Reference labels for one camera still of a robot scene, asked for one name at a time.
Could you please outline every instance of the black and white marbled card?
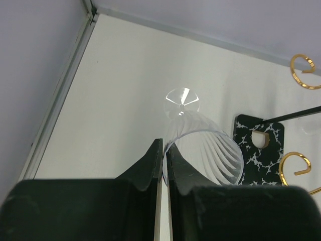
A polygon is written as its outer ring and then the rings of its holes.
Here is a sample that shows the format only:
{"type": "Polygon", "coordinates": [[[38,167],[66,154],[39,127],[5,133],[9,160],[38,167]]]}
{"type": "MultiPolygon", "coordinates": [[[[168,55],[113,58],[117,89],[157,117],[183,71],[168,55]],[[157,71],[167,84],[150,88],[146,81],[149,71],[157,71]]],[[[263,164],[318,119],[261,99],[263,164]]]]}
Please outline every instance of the black and white marbled card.
{"type": "Polygon", "coordinates": [[[235,118],[233,140],[241,148],[244,170],[239,185],[281,184],[278,167],[283,157],[284,126],[281,123],[258,124],[263,119],[241,114],[235,118]],[[253,131],[268,134],[269,142],[257,148],[253,131]]]}

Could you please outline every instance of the white wall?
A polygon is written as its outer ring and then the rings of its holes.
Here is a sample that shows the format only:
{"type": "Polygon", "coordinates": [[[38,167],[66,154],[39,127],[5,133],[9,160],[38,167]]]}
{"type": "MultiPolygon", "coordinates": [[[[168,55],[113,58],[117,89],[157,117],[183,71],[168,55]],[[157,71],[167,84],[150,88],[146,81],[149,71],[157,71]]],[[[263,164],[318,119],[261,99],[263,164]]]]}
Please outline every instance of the white wall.
{"type": "Polygon", "coordinates": [[[84,18],[80,0],[0,3],[0,201],[20,175],[84,18]]]}
{"type": "MultiPolygon", "coordinates": [[[[269,118],[321,102],[321,90],[300,87],[289,67],[100,15],[36,178],[117,177],[165,137],[164,97],[178,87],[195,91],[200,112],[228,134],[237,114],[269,118]]],[[[311,117],[310,125],[320,123],[311,117]]],[[[289,184],[321,186],[320,135],[306,135],[300,120],[284,125],[284,152],[301,152],[312,164],[310,173],[294,176],[305,163],[288,160],[289,184]]],[[[164,185],[161,240],[169,240],[167,197],[164,185]]],[[[321,207],[321,193],[314,198],[321,207]]]]}
{"type": "Polygon", "coordinates": [[[284,60],[305,53],[321,67],[320,0],[94,0],[94,4],[284,60]]]}

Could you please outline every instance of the gold wire spiral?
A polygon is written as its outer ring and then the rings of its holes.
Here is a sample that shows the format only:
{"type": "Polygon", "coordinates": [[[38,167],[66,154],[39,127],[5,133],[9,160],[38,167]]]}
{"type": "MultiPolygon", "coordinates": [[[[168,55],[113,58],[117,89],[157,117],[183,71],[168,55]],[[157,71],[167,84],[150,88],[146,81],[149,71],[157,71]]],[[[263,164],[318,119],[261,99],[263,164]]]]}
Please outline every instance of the gold wire spiral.
{"type": "MultiPolygon", "coordinates": [[[[280,175],[280,179],[281,179],[281,182],[285,185],[285,186],[288,186],[288,183],[285,179],[285,176],[284,176],[284,173],[283,173],[283,165],[284,165],[284,162],[285,160],[290,157],[290,156],[298,156],[298,157],[301,157],[305,163],[307,164],[307,168],[305,170],[301,170],[301,171],[297,171],[295,172],[295,176],[298,176],[298,175],[302,175],[302,174],[305,174],[305,173],[308,173],[309,171],[311,171],[311,162],[309,161],[308,158],[305,157],[305,155],[299,153],[299,152],[289,152],[287,153],[286,155],[284,155],[284,157],[281,159],[280,161],[280,164],[279,164],[279,175],[280,175]]],[[[316,194],[318,192],[321,191],[321,187],[318,187],[312,191],[309,192],[309,194],[313,195],[313,194],[316,194]]]]}
{"type": "Polygon", "coordinates": [[[308,69],[308,70],[304,70],[302,71],[303,74],[307,74],[307,73],[314,73],[315,72],[315,65],[313,63],[313,61],[307,57],[306,55],[304,54],[296,54],[292,57],[291,59],[291,63],[290,63],[290,69],[291,69],[291,73],[292,73],[292,77],[296,80],[296,82],[301,85],[303,88],[306,88],[306,89],[320,89],[321,88],[321,85],[318,85],[318,86],[310,86],[310,85],[307,85],[305,83],[303,83],[299,77],[296,75],[295,73],[295,68],[294,68],[294,62],[297,58],[302,58],[304,59],[306,62],[309,63],[309,65],[311,66],[311,69],[308,69]]]}

